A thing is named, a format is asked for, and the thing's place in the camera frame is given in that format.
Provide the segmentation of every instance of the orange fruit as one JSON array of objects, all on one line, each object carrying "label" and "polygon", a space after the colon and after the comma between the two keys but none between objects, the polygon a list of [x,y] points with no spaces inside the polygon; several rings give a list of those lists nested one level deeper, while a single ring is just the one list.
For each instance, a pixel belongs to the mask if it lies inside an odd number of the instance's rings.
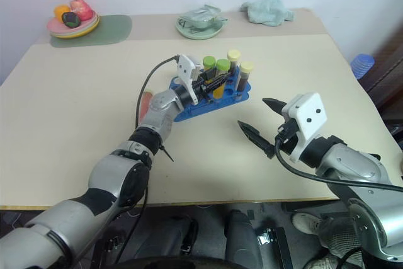
[{"label": "orange fruit", "polygon": [[62,4],[61,6],[57,6],[54,9],[56,19],[59,20],[61,23],[63,23],[62,15],[64,13],[68,13],[69,11],[70,11],[70,7],[66,6],[65,4]]}]

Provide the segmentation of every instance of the light blue towel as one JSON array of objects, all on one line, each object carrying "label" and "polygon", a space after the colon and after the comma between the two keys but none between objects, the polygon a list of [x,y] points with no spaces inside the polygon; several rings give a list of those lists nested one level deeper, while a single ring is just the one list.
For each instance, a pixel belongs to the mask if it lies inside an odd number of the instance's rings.
[{"label": "light blue towel", "polygon": [[294,20],[294,12],[286,9],[281,0],[247,2],[241,6],[241,11],[247,11],[250,22],[268,26],[278,26],[285,20]]}]

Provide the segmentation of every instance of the plate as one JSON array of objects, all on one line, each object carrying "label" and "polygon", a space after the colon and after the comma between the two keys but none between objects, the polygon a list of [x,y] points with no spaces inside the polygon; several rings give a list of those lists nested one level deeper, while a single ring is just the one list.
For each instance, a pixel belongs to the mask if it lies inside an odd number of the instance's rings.
[{"label": "plate", "polygon": [[178,18],[176,20],[176,29],[185,36],[186,38],[189,39],[194,39],[194,40],[204,40],[204,39],[209,39],[214,37],[216,34],[218,34],[224,25],[226,24],[226,21],[217,21],[214,23],[212,26],[204,29],[197,29],[194,26],[190,26],[186,24],[186,21],[183,20],[182,18]]},{"label": "plate", "polygon": [[53,37],[57,37],[57,38],[61,38],[61,39],[71,39],[71,38],[81,37],[81,36],[84,36],[84,35],[88,34],[91,31],[93,31],[98,26],[99,19],[100,18],[98,17],[98,19],[96,20],[96,22],[92,26],[90,26],[89,28],[87,28],[87,29],[85,29],[83,31],[80,31],[79,33],[73,33],[73,34],[70,34],[70,35],[56,35],[56,34],[51,34],[51,35]]},{"label": "plate", "polygon": [[71,34],[71,33],[77,32],[77,31],[81,31],[82,29],[85,29],[86,27],[90,26],[90,24],[92,24],[94,21],[96,21],[97,17],[98,17],[98,15],[93,11],[93,16],[86,21],[82,21],[81,24],[77,28],[69,28],[68,26],[65,26],[64,23],[61,23],[56,18],[52,18],[47,23],[46,28],[50,32],[52,32],[56,35],[69,34],[69,33]]}]

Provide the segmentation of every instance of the stack of plates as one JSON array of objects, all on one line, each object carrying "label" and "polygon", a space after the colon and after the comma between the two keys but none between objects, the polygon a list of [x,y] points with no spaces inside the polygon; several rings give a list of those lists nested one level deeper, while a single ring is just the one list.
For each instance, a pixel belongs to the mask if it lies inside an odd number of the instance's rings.
[{"label": "stack of plates", "polygon": [[91,19],[82,21],[80,26],[78,26],[77,28],[69,28],[56,18],[50,20],[46,27],[49,30],[51,36],[62,39],[70,39],[88,34],[98,26],[98,23],[99,16],[93,11],[93,16],[91,17]]}]

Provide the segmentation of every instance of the cloth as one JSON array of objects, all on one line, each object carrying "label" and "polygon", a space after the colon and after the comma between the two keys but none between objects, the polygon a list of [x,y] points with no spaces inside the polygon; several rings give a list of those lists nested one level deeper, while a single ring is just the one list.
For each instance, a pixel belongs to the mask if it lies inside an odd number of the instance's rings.
[{"label": "cloth", "polygon": [[279,26],[285,20],[294,20],[294,12],[287,10],[281,0],[246,2],[241,6],[241,11],[247,11],[250,22],[268,26]]},{"label": "cloth", "polygon": [[[318,237],[321,245],[338,258],[342,258],[351,249],[361,246],[353,221],[349,217],[323,220],[318,228]],[[346,264],[354,264],[361,268],[362,262],[361,252],[357,252],[348,258]]]}]

